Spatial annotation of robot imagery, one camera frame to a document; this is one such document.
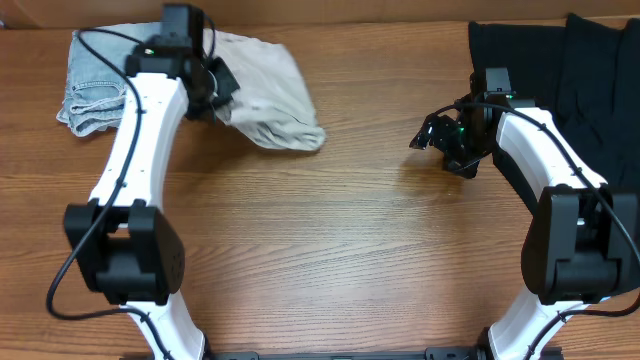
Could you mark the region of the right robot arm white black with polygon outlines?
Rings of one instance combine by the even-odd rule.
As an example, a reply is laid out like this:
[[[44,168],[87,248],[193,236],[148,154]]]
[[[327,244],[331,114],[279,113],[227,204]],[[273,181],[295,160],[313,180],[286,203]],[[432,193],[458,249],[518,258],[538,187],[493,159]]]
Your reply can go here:
[[[470,77],[470,92],[426,116],[414,149],[442,152],[444,170],[472,179],[492,157],[532,215],[521,251],[524,287],[470,347],[436,347],[428,359],[560,359],[548,342],[573,317],[619,318],[639,309],[596,304],[639,288],[634,238],[639,196],[611,187],[571,148],[552,114],[511,87],[505,68]]]

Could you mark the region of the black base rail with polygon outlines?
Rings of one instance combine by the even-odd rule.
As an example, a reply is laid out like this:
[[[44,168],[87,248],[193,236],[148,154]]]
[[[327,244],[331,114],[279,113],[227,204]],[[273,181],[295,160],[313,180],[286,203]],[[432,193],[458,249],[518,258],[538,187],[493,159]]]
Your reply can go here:
[[[258,354],[226,352],[211,356],[214,360],[491,360],[490,352],[480,346],[430,347],[423,351]]]

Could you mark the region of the beige shorts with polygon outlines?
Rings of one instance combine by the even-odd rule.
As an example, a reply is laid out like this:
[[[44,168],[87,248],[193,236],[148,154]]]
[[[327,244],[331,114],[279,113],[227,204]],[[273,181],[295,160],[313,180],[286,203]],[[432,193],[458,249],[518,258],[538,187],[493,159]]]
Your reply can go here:
[[[231,101],[215,110],[218,120],[266,149],[313,152],[324,145],[326,132],[284,45],[206,29],[203,48],[213,50],[239,83]]]

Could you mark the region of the black garment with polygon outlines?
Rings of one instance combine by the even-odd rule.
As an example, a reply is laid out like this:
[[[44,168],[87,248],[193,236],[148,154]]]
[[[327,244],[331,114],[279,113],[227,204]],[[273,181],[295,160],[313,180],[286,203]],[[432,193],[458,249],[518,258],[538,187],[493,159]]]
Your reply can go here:
[[[638,191],[638,19],[622,29],[575,14],[562,27],[471,22],[468,36],[475,72],[506,68],[513,90],[552,112],[592,170]]]

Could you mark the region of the folded light blue jeans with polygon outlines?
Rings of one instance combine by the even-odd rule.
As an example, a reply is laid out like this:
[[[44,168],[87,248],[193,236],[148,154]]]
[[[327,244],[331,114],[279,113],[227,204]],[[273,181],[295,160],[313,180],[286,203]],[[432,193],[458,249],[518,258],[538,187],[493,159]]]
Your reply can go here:
[[[117,127],[124,112],[127,85],[111,68],[91,54],[86,45],[119,70],[136,42],[160,32],[158,22],[103,26],[97,32],[72,35],[62,108],[56,115],[78,137]]]

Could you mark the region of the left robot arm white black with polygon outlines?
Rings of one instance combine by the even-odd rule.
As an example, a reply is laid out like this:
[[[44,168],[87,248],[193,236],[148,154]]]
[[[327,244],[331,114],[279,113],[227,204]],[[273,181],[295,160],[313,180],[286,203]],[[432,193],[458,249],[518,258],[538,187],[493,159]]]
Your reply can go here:
[[[66,208],[71,253],[46,296],[47,311],[58,319],[129,315],[154,359],[214,356],[180,292],[185,249],[162,200],[181,120],[215,118],[239,88],[226,64],[203,48],[203,30],[212,23],[197,7],[167,4],[159,33],[136,41],[115,71],[127,85],[123,117],[87,203]],[[81,315],[55,310],[56,290],[73,264],[87,288],[105,296],[108,309]]]

